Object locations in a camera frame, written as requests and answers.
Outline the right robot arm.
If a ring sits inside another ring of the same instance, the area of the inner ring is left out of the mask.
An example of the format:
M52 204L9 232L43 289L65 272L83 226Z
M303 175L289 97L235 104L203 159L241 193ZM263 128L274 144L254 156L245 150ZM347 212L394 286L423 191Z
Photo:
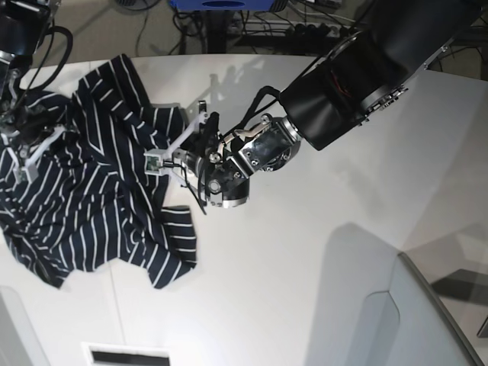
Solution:
M43 91L60 73L70 56L72 33L55 25L60 1L1 2L1 133L17 145L32 145L52 131L44 107L29 107L27 98ZM37 87L20 87L45 37L66 37L66 51L56 71Z

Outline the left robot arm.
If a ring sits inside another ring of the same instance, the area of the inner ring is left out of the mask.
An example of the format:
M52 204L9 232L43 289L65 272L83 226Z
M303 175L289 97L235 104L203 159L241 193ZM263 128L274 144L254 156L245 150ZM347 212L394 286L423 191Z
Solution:
M373 1L367 23L351 27L288 87L261 88L242 120L219 134L212 113L185 153L191 193L235 207L259 171L286 165L306 142L322 150L405 92L405 84L486 10L485 1Z

